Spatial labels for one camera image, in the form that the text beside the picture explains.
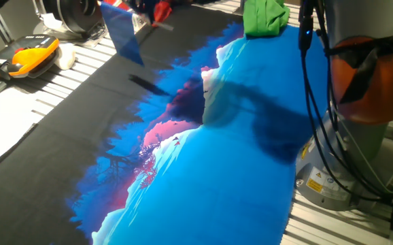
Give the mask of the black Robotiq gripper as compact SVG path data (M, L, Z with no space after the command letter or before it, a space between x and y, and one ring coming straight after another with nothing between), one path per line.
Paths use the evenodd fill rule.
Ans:
M128 0L128 6L140 16L145 16L149 23L154 22L156 0Z

